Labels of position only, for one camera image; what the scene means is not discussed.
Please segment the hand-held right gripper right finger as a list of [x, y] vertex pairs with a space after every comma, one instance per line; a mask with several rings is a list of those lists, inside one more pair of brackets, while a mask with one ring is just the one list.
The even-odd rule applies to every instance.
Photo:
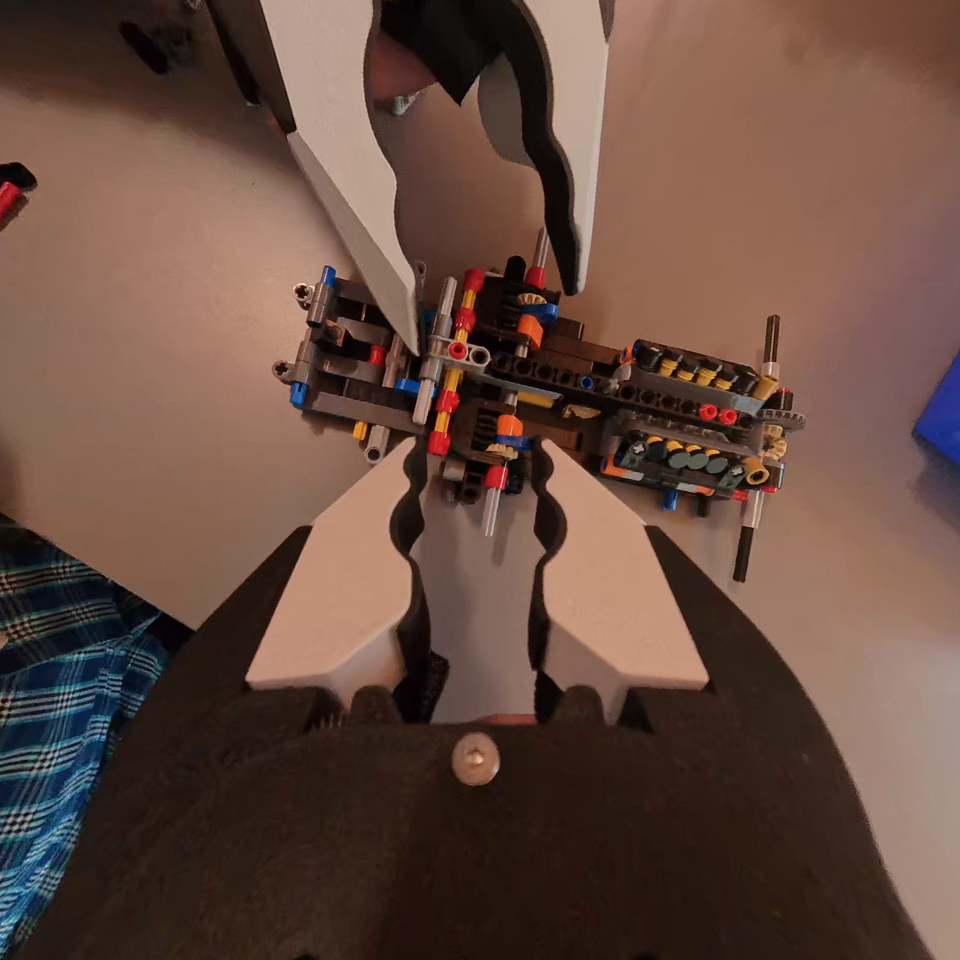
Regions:
[[528, 620], [536, 718], [574, 687], [598, 695], [606, 722], [620, 720], [633, 690], [706, 689], [644, 521], [550, 439], [533, 441], [531, 487], [542, 549]]

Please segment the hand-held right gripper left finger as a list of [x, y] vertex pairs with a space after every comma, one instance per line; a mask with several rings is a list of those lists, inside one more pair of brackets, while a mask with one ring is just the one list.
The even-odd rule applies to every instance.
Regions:
[[429, 611], [412, 558], [426, 482], [426, 442], [407, 438], [313, 522], [247, 669], [253, 690], [353, 698], [428, 674]]

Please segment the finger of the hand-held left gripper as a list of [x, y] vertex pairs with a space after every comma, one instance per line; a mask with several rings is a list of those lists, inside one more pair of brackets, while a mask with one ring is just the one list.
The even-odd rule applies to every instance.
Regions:
[[534, 168], [568, 296], [586, 285], [614, 1], [485, 1], [476, 30], [495, 50], [478, 107], [498, 155]]
[[260, 6], [293, 115], [294, 156], [376, 305], [419, 356], [418, 281], [398, 235], [397, 177], [371, 122], [378, 2]]

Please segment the multicoloured lego technic model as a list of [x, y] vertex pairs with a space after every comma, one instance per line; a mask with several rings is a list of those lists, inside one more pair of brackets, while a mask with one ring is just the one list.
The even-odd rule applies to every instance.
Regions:
[[781, 317], [766, 319], [758, 366], [643, 338], [618, 350], [561, 315], [547, 253], [541, 230], [531, 263], [447, 277], [437, 307], [420, 311], [419, 354], [366, 287], [326, 266], [294, 287], [305, 331], [271, 373], [297, 411], [350, 422], [370, 465], [401, 435], [425, 438], [447, 497], [482, 505], [486, 537], [501, 501], [530, 482], [536, 438], [593, 475], [652, 490], [666, 511], [687, 498], [706, 518], [736, 502], [731, 577], [745, 583], [764, 501], [806, 424], [783, 382]]

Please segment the person's left hand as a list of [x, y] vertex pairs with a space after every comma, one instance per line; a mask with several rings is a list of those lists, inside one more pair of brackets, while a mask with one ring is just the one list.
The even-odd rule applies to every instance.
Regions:
[[379, 32], [371, 46], [368, 81], [373, 102], [390, 107], [436, 85], [437, 78], [412, 51]]

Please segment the person's blue plaid clothing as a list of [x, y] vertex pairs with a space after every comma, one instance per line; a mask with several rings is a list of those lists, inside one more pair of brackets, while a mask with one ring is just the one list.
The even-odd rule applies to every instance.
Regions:
[[2, 958], [50, 905], [107, 764], [170, 662], [162, 620], [2, 516]]

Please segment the blue plastic storage bin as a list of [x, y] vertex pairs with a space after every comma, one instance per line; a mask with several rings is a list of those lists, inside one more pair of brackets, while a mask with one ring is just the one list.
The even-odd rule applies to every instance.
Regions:
[[944, 462], [959, 468], [959, 357], [931, 393], [912, 434]]

